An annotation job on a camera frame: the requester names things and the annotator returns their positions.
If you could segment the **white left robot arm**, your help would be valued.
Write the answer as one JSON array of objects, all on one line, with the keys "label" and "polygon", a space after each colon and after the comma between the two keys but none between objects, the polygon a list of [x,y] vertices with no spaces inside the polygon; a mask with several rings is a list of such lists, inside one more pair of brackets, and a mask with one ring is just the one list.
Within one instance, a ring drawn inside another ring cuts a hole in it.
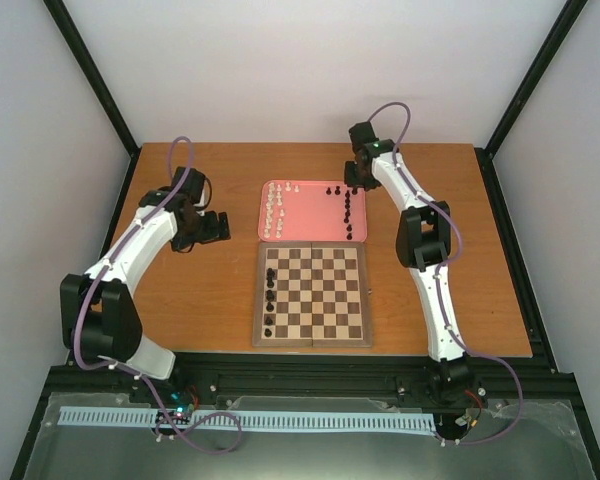
[{"label": "white left robot arm", "polygon": [[166,402],[186,395],[187,376],[174,368],[174,353],[144,333],[134,293],[163,247],[188,253],[197,244],[229,239],[228,216],[210,210],[211,198],[203,173],[177,168],[170,185],[141,198],[129,226],[96,264],[62,280],[63,342],[81,368],[153,378],[154,392]]}]

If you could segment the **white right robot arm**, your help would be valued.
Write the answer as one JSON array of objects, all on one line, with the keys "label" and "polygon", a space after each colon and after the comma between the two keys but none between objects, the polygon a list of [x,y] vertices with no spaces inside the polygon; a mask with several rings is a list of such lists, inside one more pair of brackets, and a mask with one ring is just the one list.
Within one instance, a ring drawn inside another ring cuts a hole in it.
[{"label": "white right robot arm", "polygon": [[400,213],[395,250],[416,285],[424,314],[431,359],[428,392],[433,402],[448,403],[470,378],[449,285],[450,208],[421,188],[397,144],[379,139],[369,120],[354,124],[349,138],[354,159],[345,163],[346,185],[384,188]]}]

